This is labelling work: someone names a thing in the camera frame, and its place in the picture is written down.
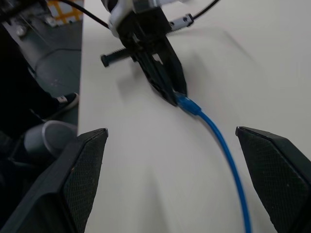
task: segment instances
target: cable connector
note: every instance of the cable connector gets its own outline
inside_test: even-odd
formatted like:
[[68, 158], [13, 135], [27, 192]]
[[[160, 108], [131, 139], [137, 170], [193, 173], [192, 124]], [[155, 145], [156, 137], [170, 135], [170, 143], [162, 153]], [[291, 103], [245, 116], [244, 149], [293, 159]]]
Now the cable connector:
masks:
[[178, 106], [186, 112], [189, 112], [193, 115], [198, 115], [201, 112], [201, 108], [187, 96], [183, 94], [176, 94], [176, 100]]
[[185, 27], [190, 27], [194, 23], [191, 14], [187, 14], [170, 22], [172, 32], [180, 30]]

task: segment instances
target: black shoe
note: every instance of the black shoe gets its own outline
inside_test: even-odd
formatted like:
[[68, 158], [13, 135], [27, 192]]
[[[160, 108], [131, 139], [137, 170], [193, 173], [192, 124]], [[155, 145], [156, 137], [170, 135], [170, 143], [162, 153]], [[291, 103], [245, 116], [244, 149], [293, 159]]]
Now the black shoe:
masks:
[[71, 93], [65, 96], [59, 96], [56, 99], [59, 102], [57, 110], [51, 116], [46, 118], [46, 120], [54, 119], [61, 113], [72, 109], [79, 103], [79, 95], [77, 93]]

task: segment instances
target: table surface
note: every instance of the table surface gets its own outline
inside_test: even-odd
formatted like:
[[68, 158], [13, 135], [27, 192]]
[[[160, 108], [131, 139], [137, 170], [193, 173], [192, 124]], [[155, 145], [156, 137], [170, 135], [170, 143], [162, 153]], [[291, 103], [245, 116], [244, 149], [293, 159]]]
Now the table surface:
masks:
[[[168, 19], [206, 0], [164, 6]], [[100, 0], [85, 8], [108, 21]], [[290, 139], [311, 157], [311, 1], [222, 0], [169, 36], [196, 101], [222, 131], [246, 192], [254, 232], [275, 230], [251, 183], [235, 128]], [[130, 59], [105, 68], [122, 48], [84, 17], [79, 133], [109, 138], [86, 233], [241, 233], [240, 202], [227, 162], [197, 119], [153, 92]]]

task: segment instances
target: black cable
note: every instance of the black cable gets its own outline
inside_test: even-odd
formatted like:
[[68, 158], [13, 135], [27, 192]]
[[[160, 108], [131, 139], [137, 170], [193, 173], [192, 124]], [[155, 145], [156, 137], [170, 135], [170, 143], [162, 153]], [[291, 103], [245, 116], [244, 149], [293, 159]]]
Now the black cable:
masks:
[[59, 49], [55, 49], [55, 50], [52, 50], [50, 52], [48, 52], [47, 54], [43, 55], [42, 57], [40, 57], [37, 62], [35, 63], [35, 67], [34, 67], [34, 71], [35, 71], [35, 75], [37, 73], [37, 69], [40, 65], [40, 63], [46, 59], [48, 56], [52, 55], [53, 53], [57, 52], [57, 51], [81, 51], [81, 49], [67, 49], [67, 48], [59, 48]]
[[220, 0], [214, 0], [210, 5], [208, 5], [206, 8], [204, 8], [202, 11], [197, 13], [193, 19], [196, 20], [198, 17], [202, 16], [204, 13], [209, 11], [213, 6], [215, 6]]
[[[96, 17], [95, 15], [93, 15], [90, 11], [86, 10], [85, 8], [83, 8], [82, 6], [79, 6], [78, 4], [70, 1], [70, 0], [57, 0], [57, 1], [61, 1], [65, 4], [68, 4], [76, 9], [78, 9], [79, 11], [83, 12], [84, 14], [86, 14], [87, 16], [89, 16], [90, 18], [92, 18], [93, 20], [95, 20], [96, 22], [100, 23], [101, 25], [103, 25], [105, 28], [108, 28], [108, 24], [105, 23], [104, 21], [102, 21], [100, 18]], [[19, 12], [25, 10], [26, 8], [30, 7], [31, 5], [35, 4], [36, 2], [38, 2], [37, 0], [25, 0], [22, 1], [22, 3], [15, 7], [12, 10], [7, 11], [4, 14], [0, 15], [0, 23], [7, 21], [9, 18], [13, 17], [14, 15], [18, 14]]]
[[87, 16], [89, 16], [90, 18], [92, 18], [93, 20], [95, 20], [96, 22], [102, 24], [105, 28], [108, 28], [108, 24], [105, 23], [104, 21], [102, 21], [100, 18], [96, 17], [95, 15], [93, 15], [90, 11], [87, 11], [85, 8], [83, 8], [82, 6], [79, 6], [78, 4], [70, 1], [70, 0], [57, 0], [57, 1], [61, 1], [63, 3], [66, 3], [76, 9], [78, 9], [79, 11], [83, 12], [84, 14], [86, 14]]

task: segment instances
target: yellow grid object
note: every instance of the yellow grid object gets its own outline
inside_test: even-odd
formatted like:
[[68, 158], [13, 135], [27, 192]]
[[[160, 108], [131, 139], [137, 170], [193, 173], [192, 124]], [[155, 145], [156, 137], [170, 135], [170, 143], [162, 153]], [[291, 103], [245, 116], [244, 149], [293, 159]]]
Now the yellow grid object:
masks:
[[67, 5], [66, 7], [71, 8], [71, 11], [64, 12], [64, 10], [62, 10], [62, 7], [60, 6], [60, 2], [58, 1], [50, 0], [50, 1], [47, 1], [47, 4], [56, 22], [61, 20], [63, 24], [69, 23], [68, 18], [72, 19], [72, 17], [74, 17], [75, 20], [70, 20], [70, 21], [79, 21], [81, 19], [81, 15], [83, 14], [81, 11], [69, 5]]

